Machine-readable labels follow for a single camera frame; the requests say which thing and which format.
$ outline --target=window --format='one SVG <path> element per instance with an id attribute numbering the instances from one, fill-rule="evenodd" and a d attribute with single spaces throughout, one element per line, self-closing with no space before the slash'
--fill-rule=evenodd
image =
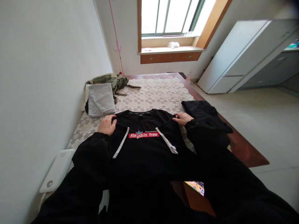
<path id="1" fill-rule="evenodd" d="M 142 0 L 142 37 L 193 31 L 205 0 Z"/>

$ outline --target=tiled floor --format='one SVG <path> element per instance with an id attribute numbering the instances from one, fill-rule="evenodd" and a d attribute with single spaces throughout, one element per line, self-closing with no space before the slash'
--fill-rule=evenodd
<path id="1" fill-rule="evenodd" d="M 268 159 L 250 169 L 299 212 L 299 98 L 276 88 L 206 94 L 192 87 Z"/>

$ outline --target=wooden drawer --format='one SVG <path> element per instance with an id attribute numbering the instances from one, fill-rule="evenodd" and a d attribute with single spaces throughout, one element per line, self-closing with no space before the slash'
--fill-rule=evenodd
<path id="1" fill-rule="evenodd" d="M 143 54 L 140 55 L 140 64 L 197 61 L 201 52 Z"/>

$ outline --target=black clothing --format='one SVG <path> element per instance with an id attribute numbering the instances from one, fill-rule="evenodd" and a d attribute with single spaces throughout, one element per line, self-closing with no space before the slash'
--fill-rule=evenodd
<path id="1" fill-rule="evenodd" d="M 218 116 L 215 107 L 207 101 L 182 101 L 185 112 L 193 118 L 197 118 L 199 125 L 207 130 L 219 130 L 226 133 L 233 133 L 233 130 Z"/>
<path id="2" fill-rule="evenodd" d="M 125 141 L 117 157 L 111 161 L 111 182 L 127 185 L 199 178 L 199 158 L 186 147 L 173 117 L 164 110 L 155 109 L 140 113 L 126 110 L 116 114 L 116 129 L 111 135 L 111 157 L 123 139 Z M 172 146 L 168 146 L 161 135 Z"/>
<path id="3" fill-rule="evenodd" d="M 299 214 L 226 149 L 229 143 L 226 133 L 215 130 L 209 134 L 201 124 L 196 118 L 185 128 L 197 152 L 193 156 L 199 162 L 200 176 L 195 181 L 204 182 L 205 197 L 217 218 L 185 207 L 169 180 L 112 183 L 113 142 L 108 135 L 94 133 L 79 145 L 73 157 L 74 168 L 44 202 L 33 223 L 121 223 L 127 220 L 130 223 L 298 223 Z M 108 188 L 111 189 L 108 212 L 98 216 L 102 190 Z"/>

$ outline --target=gray folded cloth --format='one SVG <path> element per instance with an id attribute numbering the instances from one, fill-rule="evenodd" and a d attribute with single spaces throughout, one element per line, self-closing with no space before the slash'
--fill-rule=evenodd
<path id="1" fill-rule="evenodd" d="M 88 115 L 100 117 L 115 114 L 111 83 L 94 84 L 89 87 Z"/>

